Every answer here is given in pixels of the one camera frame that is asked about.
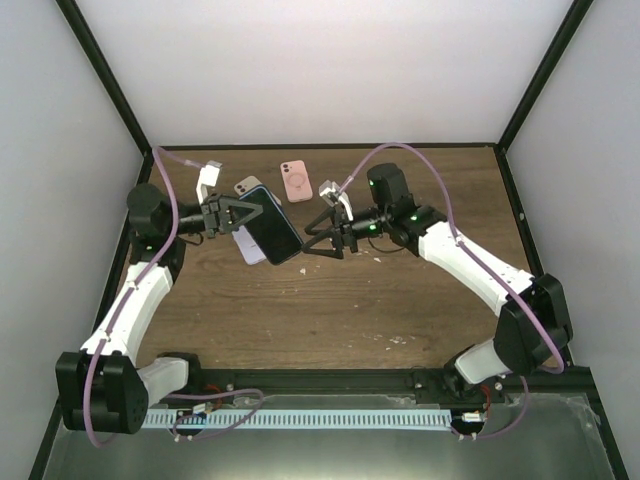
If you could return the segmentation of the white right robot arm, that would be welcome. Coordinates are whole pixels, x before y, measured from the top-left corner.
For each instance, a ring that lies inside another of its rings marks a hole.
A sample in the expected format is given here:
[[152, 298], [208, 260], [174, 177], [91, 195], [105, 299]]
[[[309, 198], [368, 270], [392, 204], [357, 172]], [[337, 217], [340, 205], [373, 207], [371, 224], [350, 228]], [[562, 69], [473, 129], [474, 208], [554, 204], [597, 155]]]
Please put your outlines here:
[[341, 259], [357, 252], [361, 239], [388, 235], [398, 247], [430, 262], [477, 295], [495, 314], [492, 338], [463, 350], [444, 367], [447, 396], [458, 403], [472, 399], [491, 377], [527, 376], [555, 359], [573, 337], [564, 290], [550, 274], [534, 276], [511, 266], [453, 232], [452, 222], [432, 206], [419, 206], [403, 171], [394, 163], [372, 167], [367, 180], [373, 206], [354, 211], [335, 182], [319, 188], [327, 209], [306, 226], [306, 254]]

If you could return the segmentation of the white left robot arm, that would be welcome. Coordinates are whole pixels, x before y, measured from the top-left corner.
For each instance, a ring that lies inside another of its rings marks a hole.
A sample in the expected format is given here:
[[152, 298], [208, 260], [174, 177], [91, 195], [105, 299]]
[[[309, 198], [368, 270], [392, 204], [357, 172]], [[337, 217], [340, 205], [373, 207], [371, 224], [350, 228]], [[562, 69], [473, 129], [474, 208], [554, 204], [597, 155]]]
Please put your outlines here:
[[149, 183], [130, 191], [127, 207], [131, 257], [121, 291], [80, 350], [62, 353], [55, 366], [64, 426], [91, 438], [134, 434], [160, 401], [176, 397], [191, 404], [203, 395], [197, 355], [164, 353], [140, 368], [141, 342], [181, 272], [183, 235], [229, 234], [263, 212], [258, 204], [222, 194], [183, 205]]

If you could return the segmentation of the black phone case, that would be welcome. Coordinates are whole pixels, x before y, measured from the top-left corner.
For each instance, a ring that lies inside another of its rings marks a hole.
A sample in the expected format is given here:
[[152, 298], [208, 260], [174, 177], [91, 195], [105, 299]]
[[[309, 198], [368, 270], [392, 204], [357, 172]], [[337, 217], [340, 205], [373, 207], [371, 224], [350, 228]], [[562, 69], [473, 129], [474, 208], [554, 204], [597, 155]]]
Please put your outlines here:
[[265, 185], [250, 189], [240, 199], [262, 207], [262, 213], [245, 227], [272, 265], [281, 265], [300, 253], [303, 242], [299, 233]]

